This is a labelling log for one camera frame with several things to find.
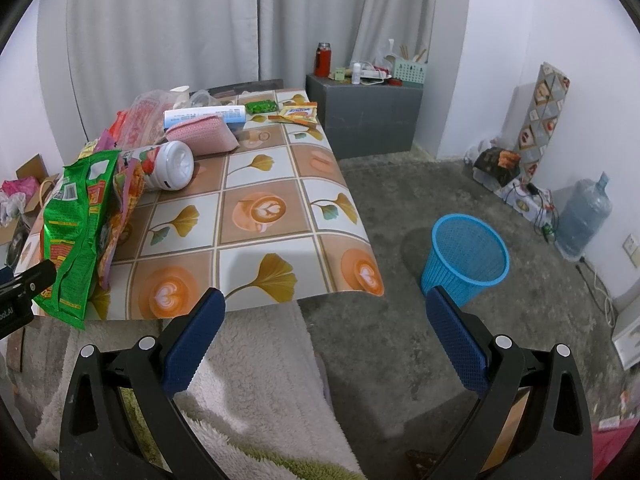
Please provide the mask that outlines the red thermos bottle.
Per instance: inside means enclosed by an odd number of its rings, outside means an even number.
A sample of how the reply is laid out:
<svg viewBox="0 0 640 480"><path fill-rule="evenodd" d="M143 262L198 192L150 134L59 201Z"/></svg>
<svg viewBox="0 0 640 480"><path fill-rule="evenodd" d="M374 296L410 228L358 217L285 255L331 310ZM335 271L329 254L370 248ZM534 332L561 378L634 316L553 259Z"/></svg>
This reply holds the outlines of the red thermos bottle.
<svg viewBox="0 0 640 480"><path fill-rule="evenodd" d="M332 49L328 42L320 42L314 57L314 76L328 78L331 70Z"/></svg>

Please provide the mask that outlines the pink sponge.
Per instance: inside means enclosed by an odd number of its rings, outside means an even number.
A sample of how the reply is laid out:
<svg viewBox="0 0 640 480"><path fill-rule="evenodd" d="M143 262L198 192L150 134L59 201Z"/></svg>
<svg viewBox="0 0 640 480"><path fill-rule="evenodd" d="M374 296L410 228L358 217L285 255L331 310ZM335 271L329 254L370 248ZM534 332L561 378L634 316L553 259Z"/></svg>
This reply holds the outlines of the pink sponge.
<svg viewBox="0 0 640 480"><path fill-rule="evenodd" d="M201 116L170 127L165 134L168 142L179 141L195 157L226 154L239 147L239 141L224 120L217 115Z"/></svg>

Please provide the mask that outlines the green storage basket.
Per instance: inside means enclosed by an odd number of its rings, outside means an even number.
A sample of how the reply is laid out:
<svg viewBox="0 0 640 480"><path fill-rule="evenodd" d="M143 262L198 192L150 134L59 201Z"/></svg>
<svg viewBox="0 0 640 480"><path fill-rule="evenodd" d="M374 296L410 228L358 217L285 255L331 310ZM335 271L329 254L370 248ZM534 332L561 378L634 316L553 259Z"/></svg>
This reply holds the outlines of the green storage basket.
<svg viewBox="0 0 640 480"><path fill-rule="evenodd" d="M404 84L424 84L427 65L413 62L405 58L395 58L393 78L399 79Z"/></svg>

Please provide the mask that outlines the wall power socket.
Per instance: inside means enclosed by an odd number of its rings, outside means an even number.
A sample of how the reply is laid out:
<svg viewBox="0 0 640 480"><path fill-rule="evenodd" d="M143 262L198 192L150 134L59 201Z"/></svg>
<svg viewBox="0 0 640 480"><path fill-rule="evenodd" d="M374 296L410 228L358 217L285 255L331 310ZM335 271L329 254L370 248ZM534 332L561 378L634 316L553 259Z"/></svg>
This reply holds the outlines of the wall power socket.
<svg viewBox="0 0 640 480"><path fill-rule="evenodd" d="M634 234L629 234L623 242L623 250L626 252L635 268L640 266L640 245L639 239Z"/></svg>

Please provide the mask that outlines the blue white medicine box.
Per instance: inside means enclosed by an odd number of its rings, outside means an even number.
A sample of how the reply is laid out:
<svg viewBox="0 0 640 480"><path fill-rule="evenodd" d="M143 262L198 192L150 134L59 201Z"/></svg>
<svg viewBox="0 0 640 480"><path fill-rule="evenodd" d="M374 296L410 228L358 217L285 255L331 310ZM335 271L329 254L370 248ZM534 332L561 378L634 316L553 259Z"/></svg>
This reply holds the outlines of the blue white medicine box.
<svg viewBox="0 0 640 480"><path fill-rule="evenodd" d="M212 105L201 107L176 108L164 111L164 130L205 116L218 116L230 130L241 130L246 124L246 108L244 105Z"/></svg>

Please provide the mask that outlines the dark snack bag on floor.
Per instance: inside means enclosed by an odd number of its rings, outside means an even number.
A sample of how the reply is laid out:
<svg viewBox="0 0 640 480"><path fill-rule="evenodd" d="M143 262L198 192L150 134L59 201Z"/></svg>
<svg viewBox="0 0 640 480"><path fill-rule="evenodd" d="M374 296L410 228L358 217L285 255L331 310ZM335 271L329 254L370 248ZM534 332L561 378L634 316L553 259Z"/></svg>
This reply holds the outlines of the dark snack bag on floor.
<svg viewBox="0 0 640 480"><path fill-rule="evenodd" d="M521 174L521 156L517 152L493 146L480 153L473 168L493 178L502 188Z"/></svg>

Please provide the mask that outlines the white fluffy blanket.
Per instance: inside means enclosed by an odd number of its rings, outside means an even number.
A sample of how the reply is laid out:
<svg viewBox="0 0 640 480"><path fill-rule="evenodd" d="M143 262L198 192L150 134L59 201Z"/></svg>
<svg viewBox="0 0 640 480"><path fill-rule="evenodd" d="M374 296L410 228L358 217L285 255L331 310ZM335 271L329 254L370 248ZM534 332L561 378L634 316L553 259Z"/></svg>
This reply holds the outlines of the white fluffy blanket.
<svg viewBox="0 0 640 480"><path fill-rule="evenodd" d="M127 349L158 335L160 321L90 321L75 330L44 318L54 344L34 354L50 382L34 450L60 468L63 404L80 349ZM231 479L359 479L362 471L324 393L314 347L296 302L230 312L194 375L175 397L186 422Z"/></svg>

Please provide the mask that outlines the orange yellow snack packet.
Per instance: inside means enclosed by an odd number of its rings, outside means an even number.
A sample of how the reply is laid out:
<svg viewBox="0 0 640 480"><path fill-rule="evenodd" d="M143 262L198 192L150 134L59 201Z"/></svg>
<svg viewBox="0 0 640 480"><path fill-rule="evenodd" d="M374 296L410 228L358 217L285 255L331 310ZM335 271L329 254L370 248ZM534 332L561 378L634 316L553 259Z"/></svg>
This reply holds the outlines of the orange yellow snack packet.
<svg viewBox="0 0 640 480"><path fill-rule="evenodd" d="M318 125L317 103L301 102L283 105L277 114L268 116L273 122L283 122L304 127L314 128Z"/></svg>

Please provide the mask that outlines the patterned tablecloth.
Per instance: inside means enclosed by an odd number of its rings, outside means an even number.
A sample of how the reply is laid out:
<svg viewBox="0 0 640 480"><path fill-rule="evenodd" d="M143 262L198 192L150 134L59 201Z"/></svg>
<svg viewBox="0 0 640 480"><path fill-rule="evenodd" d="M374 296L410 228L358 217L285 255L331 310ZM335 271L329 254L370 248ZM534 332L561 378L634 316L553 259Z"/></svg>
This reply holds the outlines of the patterned tablecloth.
<svg viewBox="0 0 640 480"><path fill-rule="evenodd" d="M310 102L302 90L271 91L268 99L279 110ZM119 151L85 322L175 318L212 287L231 310L327 292L382 295L366 230L321 126L273 122L271 114L247 114L244 128L231 130L236 150L193 155L192 180L180 191L145 191L140 164L120 160L125 150L110 130L78 157ZM44 205L20 271L46 260Z"/></svg>

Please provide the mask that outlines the grey cabinet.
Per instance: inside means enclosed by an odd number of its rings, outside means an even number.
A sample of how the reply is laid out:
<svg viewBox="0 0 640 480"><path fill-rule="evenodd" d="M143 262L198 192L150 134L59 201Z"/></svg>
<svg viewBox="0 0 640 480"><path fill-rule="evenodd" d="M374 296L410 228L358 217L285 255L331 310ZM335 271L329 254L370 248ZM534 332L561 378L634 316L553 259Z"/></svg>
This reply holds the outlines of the grey cabinet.
<svg viewBox="0 0 640 480"><path fill-rule="evenodd" d="M423 90L388 84L348 84L306 76L308 98L338 159L408 152Z"/></svg>

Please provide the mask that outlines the grey curtain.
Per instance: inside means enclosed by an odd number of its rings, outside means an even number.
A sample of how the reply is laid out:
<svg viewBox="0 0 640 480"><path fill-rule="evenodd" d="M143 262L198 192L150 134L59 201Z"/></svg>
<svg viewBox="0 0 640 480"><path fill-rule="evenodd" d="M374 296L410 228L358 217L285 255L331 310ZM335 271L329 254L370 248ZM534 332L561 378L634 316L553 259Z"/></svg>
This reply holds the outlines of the grey curtain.
<svg viewBox="0 0 640 480"><path fill-rule="evenodd" d="M332 62L389 41L420 51L434 0L39 0L40 84L63 162L137 96L280 79L301 86L326 42Z"/></svg>

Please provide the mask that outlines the clear red printed plastic bag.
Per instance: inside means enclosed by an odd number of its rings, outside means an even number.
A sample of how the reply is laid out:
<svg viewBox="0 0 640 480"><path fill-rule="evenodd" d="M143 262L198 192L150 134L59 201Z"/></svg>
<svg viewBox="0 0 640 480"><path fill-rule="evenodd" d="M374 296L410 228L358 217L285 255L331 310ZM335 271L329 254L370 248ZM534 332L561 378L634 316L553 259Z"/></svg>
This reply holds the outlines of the clear red printed plastic bag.
<svg viewBox="0 0 640 480"><path fill-rule="evenodd" d="M134 99L126 110L117 114L110 133L116 148L130 150L157 144L164 135L164 113L178 99L177 92L152 90Z"/></svg>

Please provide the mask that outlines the patterned rolled mat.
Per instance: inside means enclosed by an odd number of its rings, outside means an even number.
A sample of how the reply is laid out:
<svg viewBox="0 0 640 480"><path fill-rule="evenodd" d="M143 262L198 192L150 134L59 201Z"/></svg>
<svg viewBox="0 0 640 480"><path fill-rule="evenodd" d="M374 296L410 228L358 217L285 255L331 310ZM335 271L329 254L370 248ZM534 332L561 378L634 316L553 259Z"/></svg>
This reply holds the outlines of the patterned rolled mat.
<svg viewBox="0 0 640 480"><path fill-rule="evenodd" d="M541 64L527 115L518 133L520 180L533 180L554 135L570 88L570 78L553 65Z"/></svg>

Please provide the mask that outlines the green snack bag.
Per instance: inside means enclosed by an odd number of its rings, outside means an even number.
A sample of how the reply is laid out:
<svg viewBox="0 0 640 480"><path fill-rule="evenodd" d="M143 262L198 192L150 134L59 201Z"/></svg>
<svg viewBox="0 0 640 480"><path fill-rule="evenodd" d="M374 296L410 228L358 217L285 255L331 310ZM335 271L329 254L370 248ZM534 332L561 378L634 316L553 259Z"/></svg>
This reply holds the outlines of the green snack bag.
<svg viewBox="0 0 640 480"><path fill-rule="evenodd" d="M119 151L93 153L64 168L44 205L42 256L56 270L54 283L36 297L47 315L82 330L100 238L113 195Z"/></svg>

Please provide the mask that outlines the white yogurt drink bottle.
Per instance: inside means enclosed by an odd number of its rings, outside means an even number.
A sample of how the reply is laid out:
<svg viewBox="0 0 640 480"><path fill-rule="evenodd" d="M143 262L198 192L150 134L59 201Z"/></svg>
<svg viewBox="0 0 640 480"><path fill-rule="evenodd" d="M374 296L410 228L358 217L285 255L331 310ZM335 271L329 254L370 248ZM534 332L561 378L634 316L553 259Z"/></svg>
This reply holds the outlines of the white yogurt drink bottle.
<svg viewBox="0 0 640 480"><path fill-rule="evenodd" d="M120 153L122 162L138 162L145 191L180 191L192 180L194 156L181 141L142 146Z"/></svg>

